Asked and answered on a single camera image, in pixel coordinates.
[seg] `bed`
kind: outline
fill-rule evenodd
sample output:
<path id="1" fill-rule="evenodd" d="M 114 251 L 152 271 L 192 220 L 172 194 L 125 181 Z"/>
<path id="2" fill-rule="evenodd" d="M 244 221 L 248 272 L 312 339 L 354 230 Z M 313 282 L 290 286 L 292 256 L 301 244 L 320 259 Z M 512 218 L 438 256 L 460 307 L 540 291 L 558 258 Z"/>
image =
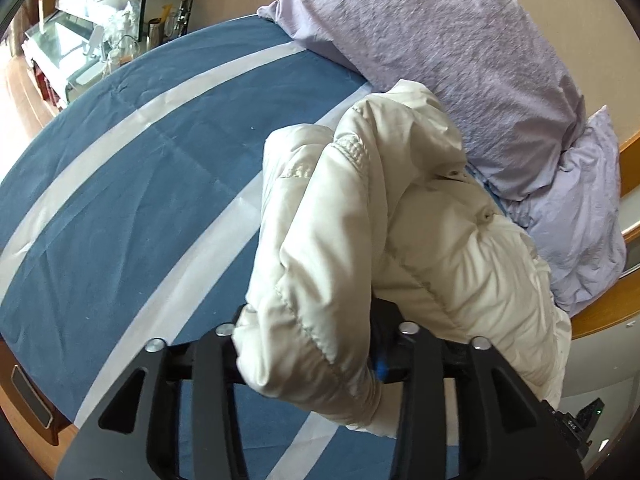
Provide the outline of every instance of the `bed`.
<path id="1" fill-rule="evenodd" d="M 640 49 L 629 52 L 640 66 Z M 194 340 L 243 303 L 266 136 L 294 123 L 331 126 L 369 90 L 361 76 L 249 16 L 149 52 L 34 140 L 0 187 L 0 247 L 17 248 L 0 260 L 0 332 L 75 427 L 146 340 Z M 614 121 L 628 136 L 637 118 L 625 99 Z M 185 384 L 184 400 L 189 394 Z M 388 477 L 393 441 L 247 388 L 237 398 L 252 479 Z"/>

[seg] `black device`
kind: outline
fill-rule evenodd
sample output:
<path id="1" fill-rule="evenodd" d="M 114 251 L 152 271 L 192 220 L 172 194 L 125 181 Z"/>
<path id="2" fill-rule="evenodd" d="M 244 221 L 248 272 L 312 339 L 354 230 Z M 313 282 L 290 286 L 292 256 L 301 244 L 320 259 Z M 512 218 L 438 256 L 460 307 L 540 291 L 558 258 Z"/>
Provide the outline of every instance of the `black device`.
<path id="1" fill-rule="evenodd" d="M 370 366 L 385 383 L 404 382 L 390 478 L 442 480 L 446 466 L 444 378 L 456 380 L 460 480 L 581 480 L 580 458 L 603 404 L 577 418 L 539 402 L 482 337 L 436 338 L 405 321 L 394 303 L 371 303 Z M 89 416 L 56 480 L 178 480 L 179 385 L 193 381 L 194 480 L 244 480 L 234 385 L 243 380 L 233 324 L 200 340 L 151 339 Z"/>

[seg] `white stripe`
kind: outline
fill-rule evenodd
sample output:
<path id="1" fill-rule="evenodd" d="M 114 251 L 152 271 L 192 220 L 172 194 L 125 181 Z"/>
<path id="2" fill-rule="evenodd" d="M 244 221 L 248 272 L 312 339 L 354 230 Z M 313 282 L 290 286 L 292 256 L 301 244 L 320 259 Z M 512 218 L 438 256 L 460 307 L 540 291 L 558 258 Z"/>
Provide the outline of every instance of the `white stripe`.
<path id="1" fill-rule="evenodd" d="M 334 110 L 347 110 L 369 93 L 364 85 L 325 114 L 318 124 L 335 128 Z M 262 172 L 254 177 L 184 253 L 142 306 L 111 351 L 86 394 L 74 424 L 82 426 L 113 381 L 145 341 L 160 337 L 171 344 L 204 297 L 216 285 L 260 228 Z"/>
<path id="2" fill-rule="evenodd" d="M 42 193 L 0 253 L 0 304 L 27 252 L 66 201 L 119 150 L 176 108 L 207 90 L 277 59 L 303 51 L 292 41 L 240 57 L 155 97 L 123 119 L 78 155 Z"/>
<path id="3" fill-rule="evenodd" d="M 304 480 L 338 427 L 338 424 L 317 413 L 309 413 L 302 428 L 266 480 Z"/>

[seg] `floor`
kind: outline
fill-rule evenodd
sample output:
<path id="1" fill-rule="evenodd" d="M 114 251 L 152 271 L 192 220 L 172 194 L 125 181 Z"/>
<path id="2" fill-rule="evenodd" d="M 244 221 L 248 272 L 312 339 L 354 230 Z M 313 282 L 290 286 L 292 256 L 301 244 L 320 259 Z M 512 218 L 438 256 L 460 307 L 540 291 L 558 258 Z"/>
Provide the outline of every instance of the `floor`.
<path id="1" fill-rule="evenodd" d="M 29 70 L 23 57 L 12 58 L 9 47 L 0 44 L 0 182 L 57 113 L 41 99 Z"/>

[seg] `yellow object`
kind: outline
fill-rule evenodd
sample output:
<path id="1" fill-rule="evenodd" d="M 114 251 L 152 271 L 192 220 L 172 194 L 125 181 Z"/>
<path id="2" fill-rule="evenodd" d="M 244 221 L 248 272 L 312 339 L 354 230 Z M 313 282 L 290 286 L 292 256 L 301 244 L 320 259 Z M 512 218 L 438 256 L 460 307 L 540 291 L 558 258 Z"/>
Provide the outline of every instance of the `yellow object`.
<path id="1" fill-rule="evenodd" d="M 169 12 L 171 12 L 171 8 L 173 7 L 172 4 L 167 4 L 162 6 L 162 16 L 160 16 L 160 23 L 164 23 L 167 19 L 167 16 L 169 15 Z"/>

